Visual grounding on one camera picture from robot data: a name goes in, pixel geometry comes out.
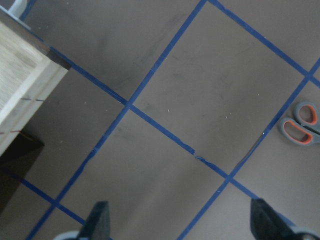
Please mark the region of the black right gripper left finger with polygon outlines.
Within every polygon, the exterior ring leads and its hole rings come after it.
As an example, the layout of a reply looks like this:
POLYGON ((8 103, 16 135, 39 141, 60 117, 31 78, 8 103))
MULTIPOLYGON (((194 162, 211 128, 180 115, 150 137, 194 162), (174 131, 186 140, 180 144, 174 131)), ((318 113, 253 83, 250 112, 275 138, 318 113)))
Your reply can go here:
POLYGON ((108 201, 98 201, 79 231, 80 240, 110 239, 110 210, 108 201))

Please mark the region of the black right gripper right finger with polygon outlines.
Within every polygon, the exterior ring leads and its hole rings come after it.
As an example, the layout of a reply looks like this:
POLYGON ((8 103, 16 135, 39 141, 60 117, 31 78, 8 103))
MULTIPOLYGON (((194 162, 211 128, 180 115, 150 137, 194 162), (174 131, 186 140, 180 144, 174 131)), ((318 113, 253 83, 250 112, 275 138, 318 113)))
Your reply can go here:
POLYGON ((262 198, 250 202, 250 231, 255 240, 295 240, 296 234, 262 198))

